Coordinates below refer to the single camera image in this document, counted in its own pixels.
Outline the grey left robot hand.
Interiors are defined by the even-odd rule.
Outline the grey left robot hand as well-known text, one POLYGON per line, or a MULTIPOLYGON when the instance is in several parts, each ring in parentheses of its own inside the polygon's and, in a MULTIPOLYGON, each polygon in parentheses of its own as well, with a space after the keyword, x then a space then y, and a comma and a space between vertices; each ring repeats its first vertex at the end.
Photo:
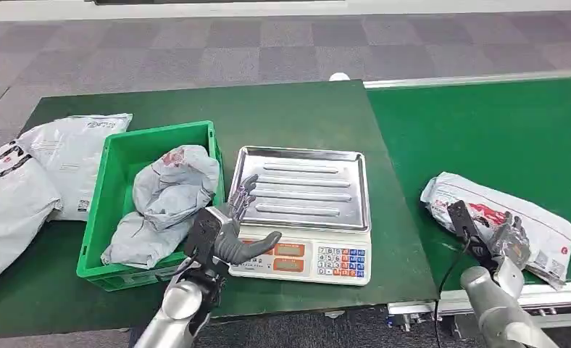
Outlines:
POLYGON ((254 174, 243 179, 227 202, 217 208, 227 221, 222 224, 215 240, 214 256, 230 265, 243 264, 270 251, 282 237, 281 232, 272 231, 263 239, 249 244, 238 238, 241 220, 249 205, 256 199, 251 192, 256 188, 258 177, 254 174))

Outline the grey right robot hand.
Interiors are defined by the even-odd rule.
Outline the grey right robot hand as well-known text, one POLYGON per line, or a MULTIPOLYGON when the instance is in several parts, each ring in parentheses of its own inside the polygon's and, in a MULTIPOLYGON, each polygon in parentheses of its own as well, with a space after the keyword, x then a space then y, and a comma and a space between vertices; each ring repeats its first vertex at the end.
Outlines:
POLYGON ((529 238, 519 216, 506 211, 504 217, 504 222, 494 230, 486 246, 494 257, 507 257, 523 270, 531 256, 529 238))

